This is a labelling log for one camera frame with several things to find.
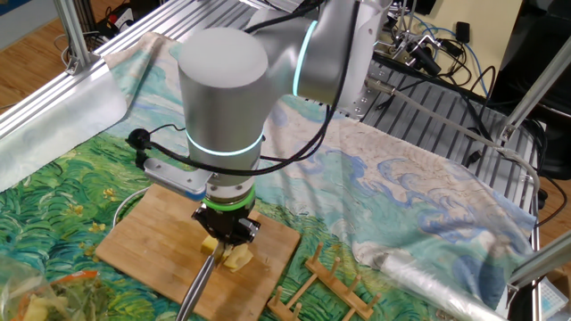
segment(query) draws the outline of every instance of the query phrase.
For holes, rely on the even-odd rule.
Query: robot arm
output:
[[[190,154],[186,163],[200,164],[199,170],[186,172],[146,157],[140,167],[156,183],[202,200],[205,206],[194,218],[212,236],[232,245],[252,240],[258,227],[247,220],[253,176],[270,172],[256,169],[263,124],[276,100],[299,95],[333,108],[352,105],[389,5],[390,0],[329,0],[317,21],[295,18],[253,34],[226,28],[193,34],[183,44],[178,69]],[[260,10],[251,24],[280,15]],[[145,139],[131,145],[142,153],[151,144],[150,136]]]

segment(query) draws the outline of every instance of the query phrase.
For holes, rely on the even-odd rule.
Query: black cable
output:
[[[553,214],[549,215],[546,219],[544,219],[543,221],[535,224],[535,227],[539,227],[544,225],[545,223],[551,221],[552,219],[554,219],[566,206],[567,206],[567,194],[565,193],[565,191],[563,190],[563,188],[561,188],[561,186],[559,186],[559,184],[557,184],[556,181],[554,181],[551,177],[548,177],[547,175],[543,175],[543,177],[547,178],[547,180],[549,180],[561,193],[561,195],[563,196],[563,203],[561,204],[561,206],[559,206],[558,209],[556,209]]]
[[[303,16],[305,13],[312,11],[313,9],[317,8],[323,1],[320,1],[314,5],[308,6],[307,8],[301,9],[299,11],[295,11],[292,13],[289,13],[285,16],[282,17],[278,17],[272,20],[268,20],[268,21],[264,21],[264,22],[260,22],[258,24],[255,24],[253,26],[251,26],[250,28],[246,28],[244,30],[244,32],[246,33],[253,33],[256,30],[265,28],[265,27],[269,27],[269,26],[273,26],[275,24],[281,23],[281,22],[286,22],[286,21],[290,21],[291,19],[295,19],[298,17]]]
[[[277,170],[284,168],[285,166],[287,166],[287,165],[289,165],[295,161],[298,161],[301,157],[303,157],[303,155],[317,141],[321,141],[321,142],[323,141],[322,136],[325,136],[325,134],[327,132],[327,127],[329,126],[329,122],[331,121],[331,119],[333,118],[333,116],[335,115],[335,112],[337,110],[337,104],[339,104],[339,99],[341,98],[341,93],[343,91],[343,86],[345,84],[345,78],[347,77],[347,70],[349,69],[349,60],[351,58],[353,36],[354,36],[355,28],[357,25],[357,17],[359,15],[359,8],[360,8],[360,2],[355,1],[353,3],[353,9],[352,9],[351,26],[350,26],[350,29],[348,30],[347,47],[346,47],[346,51],[344,53],[344,58],[343,58],[343,69],[341,72],[339,86],[337,87],[337,91],[335,93],[335,99],[334,99],[333,104],[331,106],[331,112],[326,116],[326,119],[323,122],[323,124],[321,125],[321,128],[319,129],[318,133],[299,152],[297,152],[295,155],[293,155],[289,159],[282,161],[277,165],[270,166],[270,167],[265,168],[265,169],[255,169],[255,170],[223,169],[223,168],[219,168],[216,166],[211,166],[211,165],[203,164],[203,163],[198,162],[198,161],[191,160],[190,158],[188,158],[186,156],[179,155],[175,152],[172,152],[169,149],[167,149],[167,148],[165,148],[165,147],[163,147],[160,144],[157,144],[155,142],[148,142],[147,147],[154,147],[157,150],[159,150],[160,152],[162,152],[163,154],[171,157],[173,160],[180,161],[186,165],[189,165],[189,166],[192,166],[192,167],[195,167],[198,169],[209,170],[209,171],[216,172],[216,173],[219,173],[222,175],[232,175],[232,176],[242,176],[242,177],[258,176],[258,175],[264,175],[264,174],[272,173],[274,171],[277,171]]]
[[[488,103],[488,106],[504,106],[504,105],[510,105],[510,104],[515,104],[515,103],[519,103],[521,102],[521,99],[514,99],[512,101],[508,101],[508,102],[497,102],[497,103]]]
[[[493,74],[492,74],[492,84],[495,83],[495,79],[496,79],[496,76],[495,76],[495,75],[497,74],[497,71],[496,71],[496,68],[495,68],[494,66],[490,66],[490,67],[486,68],[484,71],[482,71],[482,73],[480,74],[480,76],[478,76],[478,78],[477,78],[476,81],[474,82],[474,85],[472,85],[472,87],[470,87],[470,91],[471,91],[471,92],[474,92],[474,89],[476,88],[476,86],[479,85],[480,80],[482,80],[482,78],[485,76],[485,74],[486,74],[488,71],[490,71],[490,70],[493,71]],[[492,92],[492,87],[491,87],[491,86],[490,86],[490,90],[488,91],[488,94],[490,94],[490,92]]]
[[[466,66],[465,63],[461,62],[460,60],[458,60],[458,58],[454,57],[454,55],[452,55],[451,53],[447,52],[446,50],[442,50],[443,53],[448,54],[448,56],[450,56],[453,60],[455,64],[458,64],[459,67],[457,69],[452,68],[452,71],[449,72],[450,77],[454,76],[454,74],[456,74],[460,69],[464,69],[468,72],[468,80],[464,81],[462,84],[459,84],[458,86],[464,86],[466,84],[468,84],[470,82],[470,80],[472,80],[472,71],[470,71],[470,69]]]
[[[269,0],[263,0],[264,4],[269,5],[270,7],[272,7],[272,9],[274,10],[278,10],[280,12],[282,12],[283,10],[277,6],[275,6],[274,4],[272,4]]]
[[[119,32],[121,32],[121,28],[123,28],[123,26],[125,26],[127,24],[127,27],[131,27],[131,25],[129,25],[129,23],[133,23],[132,20],[127,20],[123,23],[121,23],[120,27],[119,27]]]
[[[166,124],[166,125],[162,125],[162,126],[159,126],[159,127],[155,128],[155,129],[151,130],[151,131],[149,132],[149,135],[151,135],[152,133],[157,132],[157,131],[159,131],[159,130],[161,130],[161,129],[163,129],[163,128],[167,128],[167,127],[175,128],[175,130],[177,130],[177,131],[183,131],[183,130],[185,130],[185,128],[178,128],[177,125],[175,125],[175,124]]]
[[[476,113],[476,108],[474,108],[474,105],[472,105],[472,103],[466,97],[466,95],[464,95],[464,93],[461,92],[461,88],[458,86],[458,83],[456,83],[456,80],[454,80],[454,78],[452,78],[452,77],[448,77],[448,79],[451,80],[452,84],[457,88],[457,92],[459,93],[460,97],[462,97],[464,102],[466,102],[466,107],[468,108],[468,113],[470,114],[470,116],[472,117],[474,122],[476,123],[478,129],[480,129],[482,136],[487,140],[493,141],[492,137],[490,136],[490,133],[488,132],[488,128],[485,127],[484,123],[482,122],[482,120],[480,119],[478,114]]]
[[[331,112],[330,107],[328,105],[327,109],[326,109],[326,115],[329,115],[330,112]],[[300,157],[299,159],[297,159],[297,161],[305,161],[309,157],[311,157],[311,155],[313,155],[319,149],[319,147],[321,147],[321,144],[323,144],[324,140],[325,140],[325,134],[321,135],[321,138],[319,139],[318,144],[311,150],[310,153],[306,154],[305,156]],[[271,157],[271,156],[264,156],[264,155],[261,155],[260,158],[263,160],[266,160],[266,161],[287,161],[286,159],[280,159],[278,157]]]

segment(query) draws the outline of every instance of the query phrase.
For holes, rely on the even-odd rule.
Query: wooden cutting board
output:
[[[113,267],[180,303],[207,256],[206,231],[191,215],[199,203],[153,185],[105,237],[95,254]],[[257,320],[276,287],[300,235],[253,211],[261,223],[250,251],[253,259],[231,273],[212,273],[194,310],[209,320]]]

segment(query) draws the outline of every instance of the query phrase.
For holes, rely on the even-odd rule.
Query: metal rod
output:
[[[409,26],[407,27],[407,31],[412,30],[412,22],[414,20],[414,12],[417,10],[417,0],[412,2],[412,7],[410,8],[410,19],[409,19]]]
[[[206,283],[211,277],[213,269],[214,254],[206,259],[203,267],[200,269],[198,275],[194,278],[193,283],[188,288],[188,292],[180,305],[180,311],[177,314],[177,321],[187,321],[190,315],[192,315],[194,307],[196,307],[196,303],[198,303],[198,300],[203,294],[204,287],[206,287]]]
[[[561,76],[569,63],[571,63],[571,37],[553,57],[553,60],[545,68],[542,75],[535,80],[535,83],[529,88],[524,99],[521,100],[516,109],[506,118],[500,131],[500,139],[502,141],[509,141],[511,135],[534,109],[535,105],[540,102],[553,83]]]
[[[85,69],[96,58],[87,50],[86,41],[83,38],[83,30],[79,23],[78,13],[73,0],[54,0],[54,4],[69,40],[69,50],[73,53],[66,72],[73,75]]]
[[[571,231],[568,231],[524,261],[511,275],[509,283],[521,288],[570,260]]]
[[[399,31],[401,31],[401,30],[406,31],[406,29],[403,28],[403,27],[406,27],[406,26],[404,26],[404,16],[405,16],[406,11],[407,11],[407,0],[404,0],[402,2],[401,20],[399,21]]]

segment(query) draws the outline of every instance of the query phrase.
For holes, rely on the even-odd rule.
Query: cheese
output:
[[[44,321],[47,319],[49,300],[32,295],[23,321]]]
[[[200,248],[200,252],[211,255],[216,246],[218,245],[218,240],[212,236],[207,236],[204,239],[203,244]],[[222,259],[224,260],[224,266],[229,268],[231,272],[236,272],[240,268],[243,268],[250,260],[253,258],[253,254],[248,250],[248,244],[242,244],[234,247],[234,249],[227,248],[222,254]]]
[[[231,272],[236,272],[243,268],[253,258],[253,254],[248,250],[248,244],[235,247],[230,256],[224,261],[224,266]]]
[[[218,245],[218,240],[208,235],[200,247],[200,252],[206,255],[211,255],[214,252],[214,249],[216,249],[216,245]]]
[[[243,268],[246,264],[248,264],[248,262],[250,262],[250,260],[252,258],[253,258],[253,254],[250,252],[250,250],[246,250],[246,253],[244,254],[244,256],[241,258],[238,258],[236,260],[236,267],[231,268],[230,272],[235,273],[240,268]]]

